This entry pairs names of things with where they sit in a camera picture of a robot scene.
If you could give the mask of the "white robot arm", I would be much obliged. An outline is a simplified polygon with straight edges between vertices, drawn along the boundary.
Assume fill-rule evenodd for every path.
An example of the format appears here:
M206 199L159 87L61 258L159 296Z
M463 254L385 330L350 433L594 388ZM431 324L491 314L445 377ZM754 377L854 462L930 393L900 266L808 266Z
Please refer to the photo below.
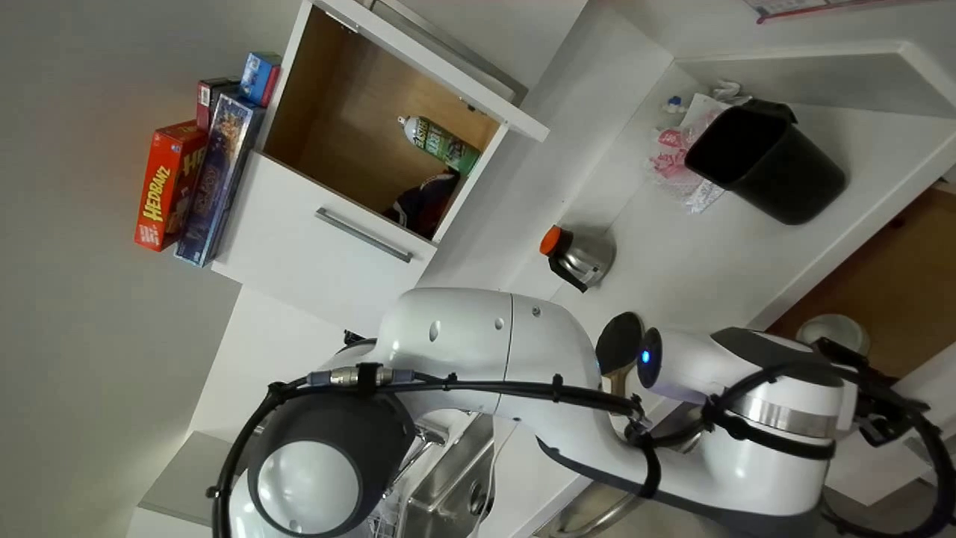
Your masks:
M451 538L492 513L492 424L560 468L772 535L823 513L842 402L923 441L932 538L952 462L926 409L860 366L754 330L657 333L618 314L591 338L560 306L418 287L330 366L276 383L210 487L213 538Z

